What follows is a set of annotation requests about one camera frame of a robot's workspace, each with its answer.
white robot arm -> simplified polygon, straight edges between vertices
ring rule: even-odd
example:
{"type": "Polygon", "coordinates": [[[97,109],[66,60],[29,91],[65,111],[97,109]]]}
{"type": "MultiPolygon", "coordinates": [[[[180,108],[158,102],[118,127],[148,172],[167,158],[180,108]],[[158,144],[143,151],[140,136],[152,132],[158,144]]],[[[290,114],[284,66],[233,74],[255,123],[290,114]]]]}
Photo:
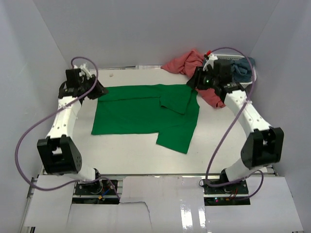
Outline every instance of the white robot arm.
{"type": "MultiPolygon", "coordinates": [[[[66,78],[67,81],[59,88],[58,109],[65,108],[66,104],[87,92],[96,77],[83,64],[66,70],[66,78]]],[[[87,97],[94,100],[107,93],[97,81],[87,97]]],[[[83,100],[76,101],[55,116],[51,130],[46,138],[38,140],[37,148],[47,173],[65,175],[80,181],[93,181],[98,178],[99,172],[82,162],[81,154],[72,140],[74,123],[83,100]]]]}
{"type": "MultiPolygon", "coordinates": [[[[228,60],[214,60],[213,64],[207,65],[207,70],[204,70],[204,67],[197,67],[187,85],[199,90],[213,88],[215,94],[235,116],[247,99],[244,88],[232,81],[231,63],[228,60]]],[[[247,140],[241,149],[241,158],[222,170],[219,183],[248,177],[254,171],[278,163],[281,159],[283,130],[273,128],[265,121],[250,101],[246,102],[238,121],[244,129],[247,140]]]]}

white wall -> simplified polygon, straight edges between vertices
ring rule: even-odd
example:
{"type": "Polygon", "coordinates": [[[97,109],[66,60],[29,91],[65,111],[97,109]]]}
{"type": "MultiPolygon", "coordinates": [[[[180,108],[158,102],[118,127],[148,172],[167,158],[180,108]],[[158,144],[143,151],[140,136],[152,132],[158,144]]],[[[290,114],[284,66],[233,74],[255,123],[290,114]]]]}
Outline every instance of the white wall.
{"type": "Polygon", "coordinates": [[[279,0],[34,0],[66,61],[163,64],[193,47],[249,54],[279,0]]]}
{"type": "MultiPolygon", "coordinates": [[[[16,233],[29,185],[15,167],[15,145],[27,128],[57,108],[67,64],[32,0],[1,0],[0,31],[0,232],[16,233]]],[[[20,163],[28,178],[37,176],[36,142],[50,125],[43,123],[22,144],[20,163]]]]}
{"type": "Polygon", "coordinates": [[[285,176],[306,233],[311,232],[311,2],[281,0],[251,56],[259,74],[252,97],[258,111],[285,132],[285,176]]]}

red cloth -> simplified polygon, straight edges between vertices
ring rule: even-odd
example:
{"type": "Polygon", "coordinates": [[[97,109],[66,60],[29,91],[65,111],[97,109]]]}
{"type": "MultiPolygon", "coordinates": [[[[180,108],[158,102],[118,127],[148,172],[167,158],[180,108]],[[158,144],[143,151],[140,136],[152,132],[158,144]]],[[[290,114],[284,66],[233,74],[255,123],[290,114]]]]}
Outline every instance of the red cloth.
{"type": "MultiPolygon", "coordinates": [[[[202,65],[204,56],[200,54],[196,49],[192,49],[190,52],[183,54],[181,57],[175,58],[161,66],[164,69],[173,74],[184,74],[188,78],[191,78],[194,74],[195,68],[202,65]]],[[[223,108],[225,104],[220,100],[214,92],[214,89],[197,90],[206,103],[213,108],[223,108]]]]}

green cloth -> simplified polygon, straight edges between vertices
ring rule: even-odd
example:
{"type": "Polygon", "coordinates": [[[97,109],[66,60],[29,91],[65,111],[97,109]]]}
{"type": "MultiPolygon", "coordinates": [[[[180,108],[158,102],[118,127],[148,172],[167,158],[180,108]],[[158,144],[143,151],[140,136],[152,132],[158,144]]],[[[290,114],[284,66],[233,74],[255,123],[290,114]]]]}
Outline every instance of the green cloth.
{"type": "Polygon", "coordinates": [[[199,114],[195,90],[162,84],[107,89],[98,99],[93,135],[159,133],[157,144],[187,153],[199,114]]]}

blue cloth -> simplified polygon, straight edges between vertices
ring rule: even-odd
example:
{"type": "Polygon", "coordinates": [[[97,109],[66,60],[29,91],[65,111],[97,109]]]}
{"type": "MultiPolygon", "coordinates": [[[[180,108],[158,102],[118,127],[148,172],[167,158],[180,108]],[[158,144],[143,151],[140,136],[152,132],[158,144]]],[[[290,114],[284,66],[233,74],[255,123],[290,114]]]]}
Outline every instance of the blue cloth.
{"type": "MultiPolygon", "coordinates": [[[[255,60],[248,57],[252,66],[255,60]]],[[[232,80],[239,83],[248,83],[252,81],[252,70],[246,58],[241,58],[237,61],[231,61],[232,80]]]]}

